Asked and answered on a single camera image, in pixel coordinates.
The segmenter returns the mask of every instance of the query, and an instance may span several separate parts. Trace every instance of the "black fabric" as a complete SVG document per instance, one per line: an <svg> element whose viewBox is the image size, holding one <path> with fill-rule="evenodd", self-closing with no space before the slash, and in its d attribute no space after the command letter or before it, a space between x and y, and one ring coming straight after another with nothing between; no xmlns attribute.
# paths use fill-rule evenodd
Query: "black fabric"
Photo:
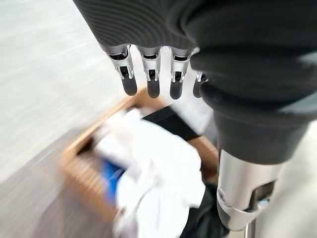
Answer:
<svg viewBox="0 0 317 238"><path fill-rule="evenodd" d="M161 126L165 130L174 135L178 135L186 141L200 136L197 135L170 106L154 112L143 119Z"/></svg>
<svg viewBox="0 0 317 238"><path fill-rule="evenodd" d="M190 208L188 220L180 238L222 238L229 233L218 215L217 185L206 183L206 190L200 207Z"/></svg>

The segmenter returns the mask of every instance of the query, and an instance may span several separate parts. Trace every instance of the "black fingertip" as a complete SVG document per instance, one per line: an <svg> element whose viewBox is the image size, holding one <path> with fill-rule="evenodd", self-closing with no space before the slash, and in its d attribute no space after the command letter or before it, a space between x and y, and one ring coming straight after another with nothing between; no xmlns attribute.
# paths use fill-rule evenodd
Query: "black fingertip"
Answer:
<svg viewBox="0 0 317 238"><path fill-rule="evenodd" d="M159 96L159 80L148 81L148 94L151 98L157 98Z"/></svg>
<svg viewBox="0 0 317 238"><path fill-rule="evenodd" d="M124 91L129 96L134 96L138 91L137 83L134 76L132 78L124 77L124 79L122 80L122 85Z"/></svg>
<svg viewBox="0 0 317 238"><path fill-rule="evenodd" d="M176 81L175 83L170 83L170 96L172 99L179 99L182 95L183 83Z"/></svg>

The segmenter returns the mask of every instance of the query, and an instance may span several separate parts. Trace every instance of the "black fabric sleeve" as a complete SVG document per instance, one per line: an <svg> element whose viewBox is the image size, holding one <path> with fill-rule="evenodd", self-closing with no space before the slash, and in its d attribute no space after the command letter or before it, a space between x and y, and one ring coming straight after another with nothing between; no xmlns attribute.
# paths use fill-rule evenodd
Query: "black fabric sleeve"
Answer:
<svg viewBox="0 0 317 238"><path fill-rule="evenodd" d="M222 238L229 230L222 224L217 210L217 185L206 183L200 207L190 208L188 220L180 238Z"/></svg>

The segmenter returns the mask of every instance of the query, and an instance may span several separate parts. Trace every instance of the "laundry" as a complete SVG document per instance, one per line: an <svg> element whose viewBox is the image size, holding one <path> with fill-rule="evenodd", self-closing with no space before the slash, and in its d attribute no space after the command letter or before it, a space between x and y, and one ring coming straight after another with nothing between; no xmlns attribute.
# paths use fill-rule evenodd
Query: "laundry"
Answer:
<svg viewBox="0 0 317 238"><path fill-rule="evenodd" d="M175 119L171 109L163 112L163 117L148 116L147 119L155 118L158 123L160 118L166 120L172 116ZM118 170L125 171L115 182L115 200L120 210L113 227L115 236L192 237L199 233L198 229L205 229L205 226L196 225L201 218L212 229L206 217L215 215L209 212L213 199L201 178L198 152L181 137L141 118L136 109L118 112L107 119L95 135L99 141L95 152ZM108 198L113 193L112 187L107 191ZM221 222L215 224L219 226L215 229L222 234Z"/></svg>

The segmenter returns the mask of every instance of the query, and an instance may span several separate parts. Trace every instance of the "silver metal bracket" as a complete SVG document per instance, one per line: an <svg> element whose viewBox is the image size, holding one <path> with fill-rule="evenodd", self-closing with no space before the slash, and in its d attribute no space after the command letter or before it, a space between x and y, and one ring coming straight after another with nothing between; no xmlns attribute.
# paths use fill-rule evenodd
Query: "silver metal bracket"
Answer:
<svg viewBox="0 0 317 238"><path fill-rule="evenodd" d="M155 82L159 80L160 72L160 53L161 48L153 49L141 48L138 47L143 63L144 73L147 77L147 80L150 82L154 80Z"/></svg>
<svg viewBox="0 0 317 238"><path fill-rule="evenodd" d="M113 63L115 70L119 73L122 80L129 77L133 78L133 61L130 54L130 45L128 45L124 52L116 55L108 55Z"/></svg>
<svg viewBox="0 0 317 238"><path fill-rule="evenodd" d="M187 72L189 60L192 51L189 51L187 55L177 54L178 49L170 48L171 51L171 81L182 83L184 81L185 74Z"/></svg>

